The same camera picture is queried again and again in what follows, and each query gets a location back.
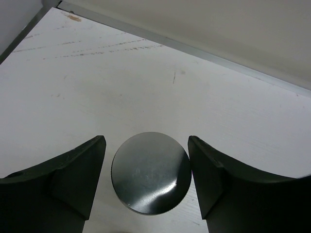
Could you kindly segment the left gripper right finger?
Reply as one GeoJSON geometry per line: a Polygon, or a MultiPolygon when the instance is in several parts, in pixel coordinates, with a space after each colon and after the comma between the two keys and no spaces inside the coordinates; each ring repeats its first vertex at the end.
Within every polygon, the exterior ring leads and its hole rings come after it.
{"type": "Polygon", "coordinates": [[[202,219],[210,233],[308,233],[311,178],[259,170],[197,136],[188,150],[202,219]]]}

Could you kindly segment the silver lid spice jar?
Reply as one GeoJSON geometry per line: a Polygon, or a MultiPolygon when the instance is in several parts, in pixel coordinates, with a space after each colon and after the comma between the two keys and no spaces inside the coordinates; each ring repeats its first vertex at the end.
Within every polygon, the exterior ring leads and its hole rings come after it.
{"type": "Polygon", "coordinates": [[[163,214],[186,196],[191,183],[190,160],[172,137],[139,133],[116,151],[111,181],[118,199],[131,211],[147,216],[163,214]]]}

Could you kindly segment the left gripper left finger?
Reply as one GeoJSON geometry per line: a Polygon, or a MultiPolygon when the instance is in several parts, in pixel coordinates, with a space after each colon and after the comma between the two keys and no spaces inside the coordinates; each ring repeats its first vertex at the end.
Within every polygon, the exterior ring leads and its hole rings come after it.
{"type": "Polygon", "coordinates": [[[0,180],[2,233],[81,233],[104,161],[102,135],[0,180]]]}

